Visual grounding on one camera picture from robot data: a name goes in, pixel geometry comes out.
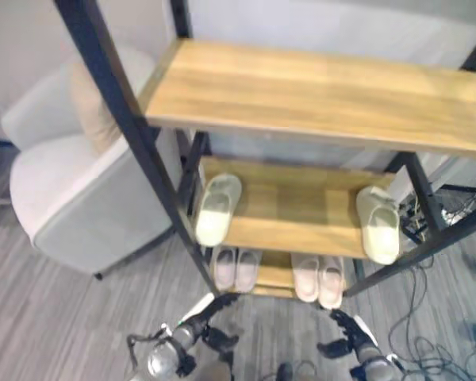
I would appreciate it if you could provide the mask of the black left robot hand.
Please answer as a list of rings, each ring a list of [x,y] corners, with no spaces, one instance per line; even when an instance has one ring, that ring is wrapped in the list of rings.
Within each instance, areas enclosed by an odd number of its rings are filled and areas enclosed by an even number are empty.
[[[182,327],[188,328],[193,336],[193,342],[199,339],[213,351],[218,353],[230,352],[238,343],[239,337],[228,336],[222,330],[209,325],[214,315],[219,313],[225,307],[231,306],[240,296],[235,293],[222,294],[216,297],[207,307],[200,313],[195,314],[182,323]]]

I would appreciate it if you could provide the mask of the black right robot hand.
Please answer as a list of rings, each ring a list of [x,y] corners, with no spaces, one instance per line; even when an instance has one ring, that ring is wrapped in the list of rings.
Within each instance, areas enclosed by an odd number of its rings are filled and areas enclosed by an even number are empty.
[[[345,338],[327,344],[318,343],[317,350],[323,357],[337,359],[352,352],[358,355],[365,347],[377,346],[357,321],[342,310],[331,310],[329,317],[343,330]]]

